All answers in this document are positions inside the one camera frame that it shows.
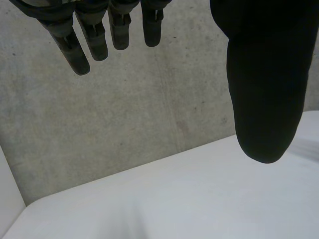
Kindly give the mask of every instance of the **white surface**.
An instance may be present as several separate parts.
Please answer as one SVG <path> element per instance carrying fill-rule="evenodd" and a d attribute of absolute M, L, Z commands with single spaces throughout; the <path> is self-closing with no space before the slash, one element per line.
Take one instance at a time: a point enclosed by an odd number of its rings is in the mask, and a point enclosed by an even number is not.
<path fill-rule="evenodd" d="M 232 136 L 43 198 L 4 238 L 317 239 L 318 122 L 304 113 L 274 164 L 248 158 Z"/>
<path fill-rule="evenodd" d="M 24 208 L 22 196 L 0 147 L 0 238 Z"/>

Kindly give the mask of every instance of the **white tabletop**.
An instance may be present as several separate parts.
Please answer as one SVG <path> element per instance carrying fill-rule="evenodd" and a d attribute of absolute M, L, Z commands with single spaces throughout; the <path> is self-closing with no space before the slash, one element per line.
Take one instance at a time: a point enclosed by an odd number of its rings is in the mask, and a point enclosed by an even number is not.
<path fill-rule="evenodd" d="M 319 112 L 274 164 L 235 136 L 43 198 L 4 239 L 317 239 Z"/>

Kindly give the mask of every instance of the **concrete wall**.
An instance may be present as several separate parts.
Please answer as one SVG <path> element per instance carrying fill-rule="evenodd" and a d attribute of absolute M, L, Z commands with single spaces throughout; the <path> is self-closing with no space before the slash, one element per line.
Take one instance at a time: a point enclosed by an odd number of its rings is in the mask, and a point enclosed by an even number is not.
<path fill-rule="evenodd" d="M 174 0 L 161 44 L 144 44 L 140 6 L 131 44 L 79 77 L 47 31 L 0 5 L 0 144 L 27 204 L 235 133 L 227 89 L 227 38 L 209 1 Z M 319 54 L 306 110 L 319 110 Z"/>

